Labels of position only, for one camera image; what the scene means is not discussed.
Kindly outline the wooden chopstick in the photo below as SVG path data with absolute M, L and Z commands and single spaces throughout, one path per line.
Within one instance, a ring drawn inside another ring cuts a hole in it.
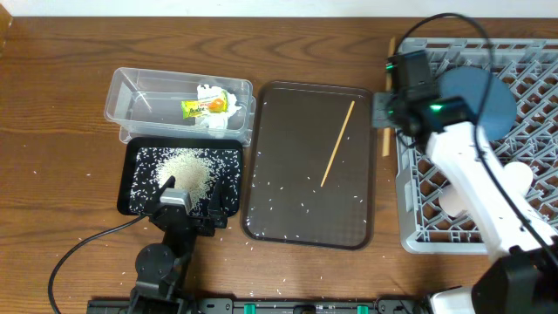
M 325 171 L 324 171 L 323 178 L 322 178 L 321 183 L 320 183 L 320 188 L 322 188 L 322 187 L 325 185 L 325 182 L 327 181 L 328 175 L 329 175 L 329 173 L 330 173 L 332 164 L 333 164 L 333 162 L 334 162 L 334 160 L 335 160 L 335 158 L 336 158 L 338 148 L 339 148 L 339 146 L 340 146 L 340 144 L 341 144 L 341 141 L 342 141 L 342 139 L 343 139 L 344 131 L 345 131 L 345 129 L 346 129 L 347 125 L 348 125 L 348 122 L 349 122 L 349 120 L 350 120 L 350 116 L 351 116 L 352 111 L 353 111 L 353 109 L 354 109 L 355 103 L 356 103 L 355 100 L 352 100 L 352 101 L 351 101 L 351 103 L 350 103 L 350 105 L 349 105 L 349 108 L 348 108 L 348 110 L 347 110 L 347 113 L 345 114 L 345 118 L 344 118 L 343 124 L 342 124 L 342 126 L 341 126 L 341 128 L 340 128 L 340 130 L 339 130 L 339 133 L 338 133 L 338 136 L 337 136 L 337 139 L 336 139 L 336 142 L 335 142 L 335 146 L 334 146 L 333 149 L 332 149 L 332 152 L 331 152 L 331 154 L 330 154 L 330 158 L 329 158 L 327 167 L 326 167 L 326 169 L 325 169 Z
M 392 37 L 391 40 L 390 40 L 390 43 L 389 43 L 389 49 L 388 49 L 387 57 L 390 57 L 394 54 L 395 45 L 396 45 L 396 38 Z M 386 75 L 385 90 L 387 92 L 389 92 L 391 90 L 391 75 L 390 74 Z M 382 156 L 383 157 L 388 157 L 390 155 L 390 151 L 391 151 L 391 128 L 390 127 L 384 128 L 382 134 L 383 134 Z

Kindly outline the white cup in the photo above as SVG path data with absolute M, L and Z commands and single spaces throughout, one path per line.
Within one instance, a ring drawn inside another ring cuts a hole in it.
M 513 186 L 522 196 L 527 195 L 534 179 L 534 173 L 529 165 L 520 161 L 507 163 L 504 166 L 504 174 L 510 186 Z

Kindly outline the pale pink cup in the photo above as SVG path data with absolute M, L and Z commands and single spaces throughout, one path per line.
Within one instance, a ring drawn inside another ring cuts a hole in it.
M 457 218 L 467 213 L 466 205 L 461 200 L 454 185 L 442 188 L 439 195 L 439 206 L 449 216 Z

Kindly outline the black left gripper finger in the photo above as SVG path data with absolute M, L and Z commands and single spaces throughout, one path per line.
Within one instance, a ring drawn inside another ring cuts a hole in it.
M 164 208 L 165 206 L 175 206 L 174 184 L 175 177 L 171 175 L 163 185 L 156 190 L 154 194 L 154 207 L 156 209 Z
M 226 209 L 223 207 L 222 200 L 222 183 L 223 179 L 220 178 L 214 185 L 214 190 L 208 204 L 208 214 L 211 218 L 226 217 Z

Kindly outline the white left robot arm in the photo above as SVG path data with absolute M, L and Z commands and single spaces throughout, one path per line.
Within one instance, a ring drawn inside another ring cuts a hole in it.
M 196 238 L 213 236 L 217 229 L 227 227 L 223 179 L 215 183 L 204 216 L 190 214 L 188 192 L 174 184 L 175 178 L 170 177 L 146 202 L 144 214 L 164 236 L 160 243 L 147 245 L 136 257 L 137 279 L 127 309 L 130 314 L 200 311 L 193 295 L 183 290 L 183 284 Z

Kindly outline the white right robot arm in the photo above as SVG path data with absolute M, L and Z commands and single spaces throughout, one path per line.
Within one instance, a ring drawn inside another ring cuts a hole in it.
M 557 232 L 507 179 L 481 125 L 495 81 L 482 71 L 480 104 L 445 98 L 424 51 L 393 53 L 384 105 L 387 124 L 414 139 L 451 182 L 473 219 L 491 260 L 471 287 L 432 293 L 428 313 L 555 313 Z

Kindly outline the white tissue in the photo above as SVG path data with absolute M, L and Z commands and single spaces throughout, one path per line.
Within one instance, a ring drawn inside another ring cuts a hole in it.
M 237 104 L 237 97 L 229 91 L 211 85 L 197 86 L 198 100 L 210 100 L 220 97 L 226 101 L 227 109 L 220 113 L 208 113 L 195 119 L 197 126 L 204 126 L 212 129 L 227 129 L 228 120 L 233 117 L 242 107 Z

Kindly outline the yellow green snack wrapper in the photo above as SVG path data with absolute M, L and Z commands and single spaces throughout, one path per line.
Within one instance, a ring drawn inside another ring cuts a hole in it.
M 220 92 L 204 99 L 184 100 L 180 107 L 184 119 L 224 113 L 228 110 L 228 96 L 226 92 Z

